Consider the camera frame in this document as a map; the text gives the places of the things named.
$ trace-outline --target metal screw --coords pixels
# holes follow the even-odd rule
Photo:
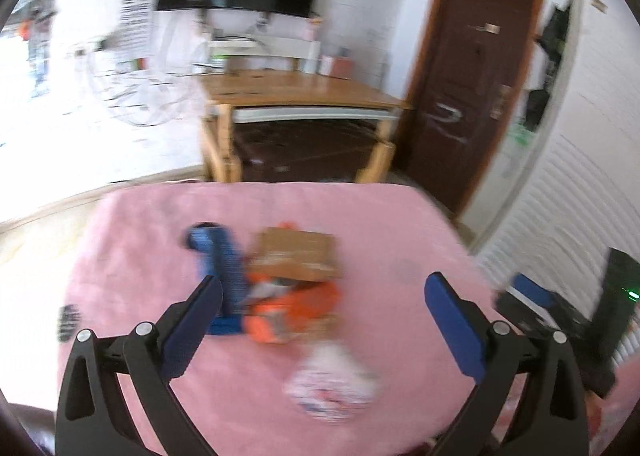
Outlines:
[[[80,342],[85,342],[85,341],[89,340],[91,338],[91,330],[80,330],[78,332],[78,335],[76,335],[76,338]]]
[[[511,331],[511,328],[506,322],[497,321],[494,323],[494,331],[498,335],[507,335]]]
[[[566,342],[566,335],[561,331],[554,331],[554,340],[558,344],[564,344]]]
[[[151,322],[141,322],[136,326],[136,333],[141,337],[149,335],[154,329],[154,325]]]

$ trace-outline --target wooden tabletop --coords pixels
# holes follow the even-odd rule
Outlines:
[[[408,109],[402,100],[352,80],[278,70],[198,75],[210,104],[252,106],[343,106]]]

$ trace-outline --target wooden table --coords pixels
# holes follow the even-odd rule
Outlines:
[[[242,180],[242,166],[233,148],[233,126],[241,122],[351,118],[377,120],[378,144],[356,182],[383,181],[393,159],[391,136],[402,100],[365,84],[297,71],[247,70],[235,74],[200,75],[207,100],[201,148],[207,179]]]

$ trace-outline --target door handle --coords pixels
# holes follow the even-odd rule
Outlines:
[[[432,118],[437,122],[443,122],[444,124],[455,124],[462,118],[462,112],[459,109],[452,108],[451,106],[447,106],[446,104],[443,104],[441,102],[438,102],[436,106],[441,110],[445,110],[446,112],[450,113],[449,116],[429,115],[429,118]]]

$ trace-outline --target wooden door frame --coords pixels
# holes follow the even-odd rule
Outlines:
[[[504,112],[504,116],[501,118],[500,123],[498,125],[498,130],[495,133],[494,139],[482,159],[482,162],[478,166],[475,174],[471,177],[468,182],[468,185],[463,194],[462,200],[458,205],[457,209],[452,209],[452,221],[456,221],[463,213],[463,211],[468,206],[471,201],[472,196],[475,194],[476,189],[480,185],[484,174],[486,173],[491,160],[493,159],[496,149],[498,145],[501,143],[502,138],[504,137],[504,133],[507,130],[509,122],[511,121],[511,115],[513,114],[513,109],[516,105],[518,98],[520,97],[520,93],[524,86],[525,80],[527,79],[527,74],[529,73],[529,62],[531,60],[531,54],[533,52],[535,42],[534,38],[536,36],[536,29],[538,26],[538,17],[540,16],[540,10],[542,9],[542,3],[544,0],[533,0],[533,5],[531,7],[531,17],[529,19],[529,28],[527,29],[527,40],[525,43],[524,51],[522,53],[522,58],[520,59],[520,65],[518,66],[518,75],[516,77],[516,81],[513,86],[513,90],[511,91],[511,95],[506,103],[506,110]],[[424,79],[425,73],[428,70],[427,57],[429,53],[429,49],[432,45],[434,30],[436,29],[436,24],[438,21],[438,16],[440,15],[442,7],[442,0],[433,0],[431,1],[430,6],[428,7],[428,15],[427,15],[427,24],[424,27],[424,32],[422,34],[422,44],[420,45],[420,51],[418,56],[414,62],[414,68],[412,73],[411,82],[409,84],[409,89],[407,91],[406,100],[411,104],[413,108],[417,105],[417,98],[419,96],[420,86],[422,84],[422,80]],[[403,140],[410,140],[409,133],[406,132]]]

